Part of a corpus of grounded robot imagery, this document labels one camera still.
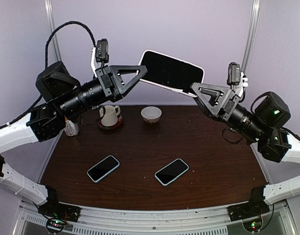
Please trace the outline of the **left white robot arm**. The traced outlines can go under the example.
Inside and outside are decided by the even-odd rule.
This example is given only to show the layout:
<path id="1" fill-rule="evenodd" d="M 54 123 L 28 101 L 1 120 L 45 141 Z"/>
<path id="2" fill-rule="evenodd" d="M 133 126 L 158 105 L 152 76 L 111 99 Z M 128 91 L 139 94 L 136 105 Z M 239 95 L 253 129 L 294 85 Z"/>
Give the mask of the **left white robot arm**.
<path id="1" fill-rule="evenodd" d="M 93 80 L 81 85 L 69 74 L 63 62 L 53 63 L 36 79 L 36 88 L 45 103 L 0 129 L 0 184 L 44 207 L 52 217 L 60 217 L 64 212 L 56 190 L 19 174 L 1 154 L 28 143 L 50 140 L 65 128 L 66 119 L 76 120 L 95 106 L 124 98 L 146 75 L 147 68 L 104 66 L 95 73 Z"/>

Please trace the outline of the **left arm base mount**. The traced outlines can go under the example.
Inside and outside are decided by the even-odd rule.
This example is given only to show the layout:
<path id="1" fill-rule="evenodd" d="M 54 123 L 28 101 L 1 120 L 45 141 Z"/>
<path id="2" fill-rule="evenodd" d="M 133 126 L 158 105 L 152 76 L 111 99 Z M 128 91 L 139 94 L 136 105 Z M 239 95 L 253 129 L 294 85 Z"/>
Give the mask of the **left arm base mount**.
<path id="1" fill-rule="evenodd" d="M 80 207 L 60 203 L 56 198 L 48 198 L 46 203 L 34 205 L 38 213 L 46 219 L 47 231 L 54 235 L 62 232 L 69 225 L 68 222 L 77 222 L 81 212 Z"/>

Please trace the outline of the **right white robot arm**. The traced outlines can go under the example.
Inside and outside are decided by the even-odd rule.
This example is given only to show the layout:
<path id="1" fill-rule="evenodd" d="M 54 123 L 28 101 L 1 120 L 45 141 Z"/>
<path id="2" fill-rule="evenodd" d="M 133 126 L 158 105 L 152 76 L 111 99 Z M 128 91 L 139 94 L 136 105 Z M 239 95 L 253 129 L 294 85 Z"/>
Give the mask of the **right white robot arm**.
<path id="1" fill-rule="evenodd" d="M 194 82 L 191 85 L 202 112 L 240 133 L 266 160 L 300 164 L 300 137 L 284 127 L 291 114 L 287 104 L 274 92 L 261 95 L 262 102 L 248 111 L 229 87 Z"/>

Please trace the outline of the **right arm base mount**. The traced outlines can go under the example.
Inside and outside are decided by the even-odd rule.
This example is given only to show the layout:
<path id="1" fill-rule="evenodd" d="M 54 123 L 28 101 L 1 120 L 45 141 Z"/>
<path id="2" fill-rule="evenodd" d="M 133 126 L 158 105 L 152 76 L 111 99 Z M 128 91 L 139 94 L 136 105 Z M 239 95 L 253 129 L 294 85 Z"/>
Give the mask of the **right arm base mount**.
<path id="1" fill-rule="evenodd" d="M 264 228 L 262 215 L 270 212 L 264 201 L 253 201 L 236 204 L 227 208 L 230 221 L 241 221 L 243 228 L 249 233 L 258 233 Z"/>

